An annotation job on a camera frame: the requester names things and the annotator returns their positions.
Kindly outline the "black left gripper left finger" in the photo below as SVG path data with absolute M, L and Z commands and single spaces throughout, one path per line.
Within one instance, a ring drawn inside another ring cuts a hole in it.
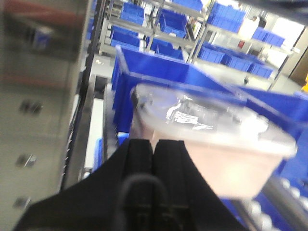
M 84 180 L 32 204 L 16 231 L 105 231 L 110 227 L 119 190 L 134 173 L 151 172 L 152 146 L 130 139 Z

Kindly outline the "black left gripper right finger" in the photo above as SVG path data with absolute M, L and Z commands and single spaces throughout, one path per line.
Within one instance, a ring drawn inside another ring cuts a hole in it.
M 160 140 L 153 171 L 165 186 L 184 231 L 246 230 L 202 177 L 183 141 Z

